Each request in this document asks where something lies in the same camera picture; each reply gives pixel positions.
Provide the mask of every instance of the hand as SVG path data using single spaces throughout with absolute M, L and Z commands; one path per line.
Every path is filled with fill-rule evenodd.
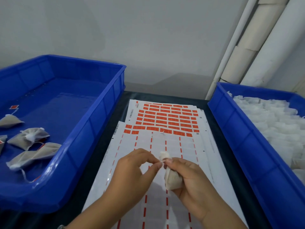
M 145 162 L 153 165 L 142 174 L 140 166 Z M 124 215 L 142 199 L 161 167 L 162 162 L 149 151 L 134 150 L 118 161 L 104 194 L 115 197 Z
M 142 174 L 140 166 L 153 165 Z M 144 149 L 137 149 L 119 159 L 105 193 L 77 216 L 67 229 L 110 229 L 133 208 L 150 187 L 162 162 Z
M 164 163 L 164 168 L 168 166 L 183 177 L 183 187 L 172 191 L 204 228 L 246 228 L 197 164 L 181 158 L 167 158 Z

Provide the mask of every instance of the stack of paper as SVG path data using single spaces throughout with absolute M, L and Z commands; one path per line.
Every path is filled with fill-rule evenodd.
M 203 110 L 192 105 L 130 100 L 124 122 L 119 122 L 87 197 L 83 210 L 97 200 L 111 181 L 117 161 L 144 148 L 155 157 L 167 151 L 200 166 L 220 196 L 246 220 L 218 152 Z M 142 173 L 149 163 L 141 166 Z M 180 200 L 165 189 L 161 169 L 143 199 L 113 228 L 202 228 Z

